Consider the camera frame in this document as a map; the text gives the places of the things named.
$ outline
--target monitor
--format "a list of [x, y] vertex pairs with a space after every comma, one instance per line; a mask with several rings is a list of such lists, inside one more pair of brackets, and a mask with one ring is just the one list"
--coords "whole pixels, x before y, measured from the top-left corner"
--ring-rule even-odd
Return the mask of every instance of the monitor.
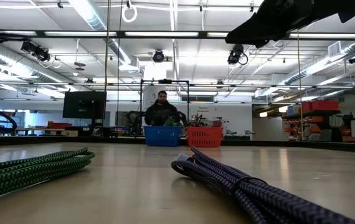
[[66, 92], [63, 118], [104, 119], [106, 98], [102, 91]]

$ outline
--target man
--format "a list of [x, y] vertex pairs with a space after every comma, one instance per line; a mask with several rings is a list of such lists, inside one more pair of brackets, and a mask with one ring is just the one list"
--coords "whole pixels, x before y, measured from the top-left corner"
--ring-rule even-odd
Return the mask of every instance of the man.
[[166, 92], [162, 90], [158, 93], [158, 100], [147, 109], [144, 120], [147, 125], [162, 126], [169, 117], [175, 117], [179, 122], [178, 110], [167, 101]]

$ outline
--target blue basket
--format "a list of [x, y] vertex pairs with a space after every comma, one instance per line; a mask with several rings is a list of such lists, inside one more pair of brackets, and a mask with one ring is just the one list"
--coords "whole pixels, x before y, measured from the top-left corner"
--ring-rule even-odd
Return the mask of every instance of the blue basket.
[[181, 127], [144, 127], [144, 136], [148, 146], [178, 146]]

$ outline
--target dark jacket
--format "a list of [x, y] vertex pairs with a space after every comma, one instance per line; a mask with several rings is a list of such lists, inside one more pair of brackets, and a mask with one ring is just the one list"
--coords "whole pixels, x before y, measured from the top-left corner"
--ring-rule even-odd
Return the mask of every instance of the dark jacket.
[[144, 120], [147, 125], [151, 125], [151, 121], [154, 121], [153, 126], [162, 126], [171, 116], [175, 117], [175, 120], [179, 119], [176, 107], [168, 102], [165, 102], [163, 105], [158, 105], [158, 100], [156, 100], [155, 103], [147, 109]]

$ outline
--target duct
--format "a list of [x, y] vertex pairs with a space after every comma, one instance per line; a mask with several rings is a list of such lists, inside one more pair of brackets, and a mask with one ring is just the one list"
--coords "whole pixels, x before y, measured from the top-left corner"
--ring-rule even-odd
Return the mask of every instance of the duct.
[[52, 82], [71, 82], [68, 78], [53, 72], [48, 68], [40, 66], [37, 62], [31, 61], [28, 58], [3, 47], [0, 45], [0, 65], [9, 67], [9, 72], [18, 74], [23, 77], [29, 78], [32, 75], [37, 75], [40, 79], [46, 80], [46, 82], [52, 80]]
[[[301, 71], [295, 70], [289, 73], [284, 81], [279, 83], [279, 85], [291, 85], [292, 83], [298, 81], [300, 78], [308, 77], [314, 73], [320, 72], [336, 62], [347, 60], [355, 57], [355, 43], [348, 41], [337, 42], [334, 45], [339, 44], [340, 51], [336, 54], [331, 55], [331, 52], [326, 52], [323, 55], [317, 57], [316, 59], [306, 63], [301, 67]], [[277, 91], [278, 88], [267, 88], [263, 90], [257, 90], [255, 96], [265, 96]]]
[[[92, 0], [69, 0], [69, 3], [92, 30], [107, 30], [107, 25], [100, 17], [100, 13], [97, 11], [97, 6]], [[108, 47], [122, 63], [131, 63], [131, 58], [120, 48], [115, 39], [108, 40]]]

